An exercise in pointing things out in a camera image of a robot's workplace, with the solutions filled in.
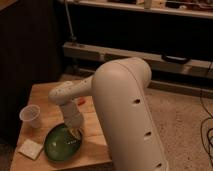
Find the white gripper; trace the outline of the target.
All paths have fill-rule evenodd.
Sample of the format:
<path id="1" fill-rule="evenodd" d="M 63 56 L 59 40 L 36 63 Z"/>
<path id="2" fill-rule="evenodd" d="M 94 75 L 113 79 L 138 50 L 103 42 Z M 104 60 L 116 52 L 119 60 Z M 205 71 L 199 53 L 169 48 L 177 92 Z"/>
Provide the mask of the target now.
<path id="1" fill-rule="evenodd" d="M 75 135 L 75 129 L 69 129 L 69 132 L 76 136 L 77 139 L 82 139 L 82 128 L 80 128 L 83 124 L 84 118 L 81 112 L 66 112 L 63 115 L 64 123 L 68 128 L 78 128 L 76 129 L 76 135 Z"/>

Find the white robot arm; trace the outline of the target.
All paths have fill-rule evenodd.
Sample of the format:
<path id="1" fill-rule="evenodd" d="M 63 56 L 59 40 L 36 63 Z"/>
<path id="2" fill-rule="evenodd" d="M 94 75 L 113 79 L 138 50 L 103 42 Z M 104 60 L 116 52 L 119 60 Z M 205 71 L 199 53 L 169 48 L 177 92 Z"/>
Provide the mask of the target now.
<path id="1" fill-rule="evenodd" d="M 76 129 L 83 117 L 74 100 L 93 99 L 116 171 L 169 171 L 164 148 L 146 102 L 151 69 L 140 58 L 112 60 L 77 84 L 64 82 L 49 92 L 65 124 Z"/>

